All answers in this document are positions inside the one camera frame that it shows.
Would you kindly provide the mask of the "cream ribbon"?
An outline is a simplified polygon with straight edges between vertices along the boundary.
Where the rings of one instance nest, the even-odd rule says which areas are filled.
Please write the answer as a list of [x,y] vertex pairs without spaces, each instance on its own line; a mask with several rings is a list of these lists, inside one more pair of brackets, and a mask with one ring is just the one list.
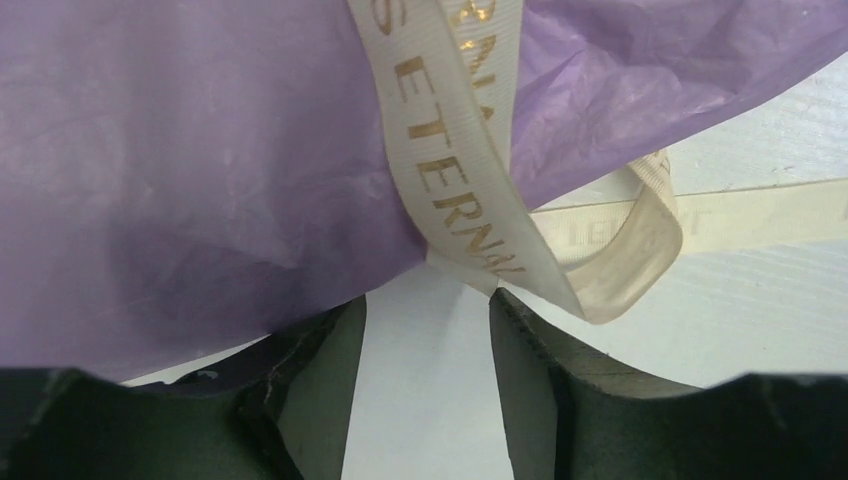
[[429,260],[592,324],[685,244],[666,148],[843,55],[843,1],[353,1]]

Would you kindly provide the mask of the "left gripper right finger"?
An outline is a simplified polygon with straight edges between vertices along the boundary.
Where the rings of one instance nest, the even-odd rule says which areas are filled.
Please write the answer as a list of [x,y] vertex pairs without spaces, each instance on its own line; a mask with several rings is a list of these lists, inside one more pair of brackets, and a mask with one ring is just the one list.
[[847,379],[700,389],[613,359],[499,289],[491,344],[517,479],[843,479]]

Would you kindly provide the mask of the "pink purple wrapping paper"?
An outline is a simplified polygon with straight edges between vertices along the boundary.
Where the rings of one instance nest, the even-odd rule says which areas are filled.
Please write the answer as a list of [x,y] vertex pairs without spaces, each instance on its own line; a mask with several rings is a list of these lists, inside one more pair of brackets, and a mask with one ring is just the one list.
[[[529,207],[847,50],[843,1],[457,1]],[[1,363],[122,381],[419,264],[343,1],[1,5]]]

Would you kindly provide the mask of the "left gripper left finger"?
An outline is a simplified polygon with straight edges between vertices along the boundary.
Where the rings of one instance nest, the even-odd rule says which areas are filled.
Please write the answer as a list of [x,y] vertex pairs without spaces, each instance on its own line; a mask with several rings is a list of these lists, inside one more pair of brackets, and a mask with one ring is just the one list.
[[5,479],[338,479],[367,316],[357,298],[173,383],[1,372]]

